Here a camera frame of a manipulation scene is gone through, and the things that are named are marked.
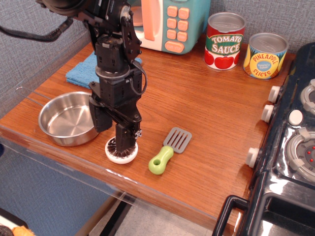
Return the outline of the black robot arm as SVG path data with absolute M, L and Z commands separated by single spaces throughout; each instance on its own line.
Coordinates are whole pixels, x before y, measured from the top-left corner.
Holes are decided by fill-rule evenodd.
M 91 82 L 89 105 L 98 133 L 116 123 L 116 150 L 135 149 L 141 136 L 137 101 L 147 88 L 147 75 L 136 58 L 141 41 L 126 0 L 40 0 L 50 11 L 82 21 L 89 30 L 97 59 L 98 82 Z

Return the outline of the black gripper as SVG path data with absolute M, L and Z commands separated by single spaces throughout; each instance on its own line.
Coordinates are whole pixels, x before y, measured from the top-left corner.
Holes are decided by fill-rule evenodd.
M 89 83 L 92 91 L 89 108 L 96 131 L 108 130 L 115 121 L 117 151 L 135 149 L 136 139 L 142 135 L 141 115 L 136 107 L 141 97 L 141 70 L 127 68 L 120 73 L 110 73 L 97 68 L 95 72 L 99 83 Z

